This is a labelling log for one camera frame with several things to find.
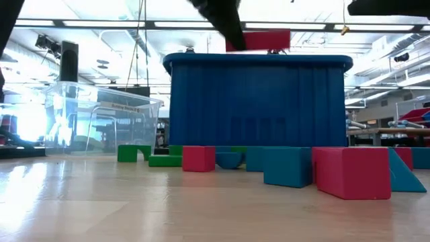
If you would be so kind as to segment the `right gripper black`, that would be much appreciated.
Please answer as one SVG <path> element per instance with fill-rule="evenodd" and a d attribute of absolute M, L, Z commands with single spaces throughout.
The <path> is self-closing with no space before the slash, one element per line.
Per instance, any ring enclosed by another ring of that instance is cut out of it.
<path fill-rule="evenodd" d="M 405 15 L 430 17 L 430 0 L 353 0 L 350 15 Z"/>

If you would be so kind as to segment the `red rectangular block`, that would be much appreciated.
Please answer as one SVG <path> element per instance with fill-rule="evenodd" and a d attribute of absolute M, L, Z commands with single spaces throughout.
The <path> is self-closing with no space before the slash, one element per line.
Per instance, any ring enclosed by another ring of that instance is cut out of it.
<path fill-rule="evenodd" d="M 245 32 L 247 50 L 281 50 L 290 47 L 290 30 Z"/>

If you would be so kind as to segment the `red cube block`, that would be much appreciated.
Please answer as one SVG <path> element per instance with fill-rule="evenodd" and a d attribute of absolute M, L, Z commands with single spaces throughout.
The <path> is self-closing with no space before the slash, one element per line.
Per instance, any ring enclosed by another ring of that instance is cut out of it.
<path fill-rule="evenodd" d="M 314 147 L 314 182 L 318 190 L 344 200 L 391 197 L 389 151 L 381 147 Z"/>
<path fill-rule="evenodd" d="M 216 147 L 183 146 L 182 170 L 211 172 L 215 170 Z"/>

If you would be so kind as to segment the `green long block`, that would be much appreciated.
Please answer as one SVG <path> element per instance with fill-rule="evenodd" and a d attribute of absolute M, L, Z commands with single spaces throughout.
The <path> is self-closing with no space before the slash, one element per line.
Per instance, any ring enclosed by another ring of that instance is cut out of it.
<path fill-rule="evenodd" d="M 151 155 L 148 158 L 149 167 L 181 167 L 181 155 Z"/>

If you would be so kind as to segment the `clear plastic container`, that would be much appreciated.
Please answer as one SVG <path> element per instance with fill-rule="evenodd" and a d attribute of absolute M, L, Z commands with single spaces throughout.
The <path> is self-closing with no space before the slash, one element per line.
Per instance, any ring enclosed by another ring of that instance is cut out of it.
<path fill-rule="evenodd" d="M 116 155 L 119 145 L 155 146 L 161 100 L 69 81 L 59 81 L 43 94 L 47 155 Z M 101 102 L 142 112 L 104 108 Z"/>

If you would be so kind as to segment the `blue plastic bin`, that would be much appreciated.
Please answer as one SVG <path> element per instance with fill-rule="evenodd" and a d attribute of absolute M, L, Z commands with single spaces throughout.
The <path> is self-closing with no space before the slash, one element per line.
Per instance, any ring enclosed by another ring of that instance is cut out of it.
<path fill-rule="evenodd" d="M 344 55 L 169 54 L 169 142 L 344 147 L 352 65 Z"/>

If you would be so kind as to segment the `white metal rack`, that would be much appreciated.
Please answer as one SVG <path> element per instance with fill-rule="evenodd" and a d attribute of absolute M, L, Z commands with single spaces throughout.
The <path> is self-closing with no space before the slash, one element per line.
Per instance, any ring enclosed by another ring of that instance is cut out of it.
<path fill-rule="evenodd" d="M 426 103 L 430 102 L 430 95 L 422 95 L 410 100 L 396 103 L 396 118 L 400 119 L 412 110 L 424 108 Z"/>

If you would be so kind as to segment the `red storage bin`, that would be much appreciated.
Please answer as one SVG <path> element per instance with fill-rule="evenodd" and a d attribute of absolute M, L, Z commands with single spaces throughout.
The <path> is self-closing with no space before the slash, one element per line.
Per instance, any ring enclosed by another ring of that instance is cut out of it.
<path fill-rule="evenodd" d="M 407 120 L 417 124 L 430 122 L 430 108 L 411 110 L 405 115 L 401 116 L 399 120 Z"/>

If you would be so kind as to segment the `wooden workbench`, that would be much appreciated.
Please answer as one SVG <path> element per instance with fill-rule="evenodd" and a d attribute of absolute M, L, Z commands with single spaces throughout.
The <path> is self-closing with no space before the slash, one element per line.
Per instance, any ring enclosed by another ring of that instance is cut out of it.
<path fill-rule="evenodd" d="M 355 136 L 363 134 L 371 135 L 373 138 L 372 144 L 377 147 L 382 145 L 382 134 L 407 134 L 410 136 L 417 136 L 419 137 L 419 144 L 423 146 L 425 144 L 424 138 L 430 136 L 430 128 L 369 128 L 348 130 L 347 136 L 349 145 L 355 146 Z"/>

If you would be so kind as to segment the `white container label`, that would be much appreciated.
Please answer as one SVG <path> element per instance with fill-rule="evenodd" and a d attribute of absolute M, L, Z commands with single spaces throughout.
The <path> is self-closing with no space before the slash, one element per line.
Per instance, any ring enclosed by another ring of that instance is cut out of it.
<path fill-rule="evenodd" d="M 124 112 L 134 112 L 134 113 L 141 113 L 142 112 L 142 110 L 140 108 L 133 107 L 133 106 L 127 106 L 127 105 L 123 105 L 123 104 L 115 104 L 112 102 L 101 102 L 100 106 L 104 107 L 104 108 L 110 108 L 113 110 L 119 110 L 119 111 L 124 111 Z"/>

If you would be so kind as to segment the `black spotlight cluster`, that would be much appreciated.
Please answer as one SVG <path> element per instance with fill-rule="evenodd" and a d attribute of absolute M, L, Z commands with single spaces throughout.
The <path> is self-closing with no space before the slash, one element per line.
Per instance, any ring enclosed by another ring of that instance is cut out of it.
<path fill-rule="evenodd" d="M 47 50 L 48 53 L 52 54 L 55 58 L 60 58 L 61 56 L 61 45 L 58 42 L 51 40 L 46 35 L 38 35 L 35 47 Z"/>

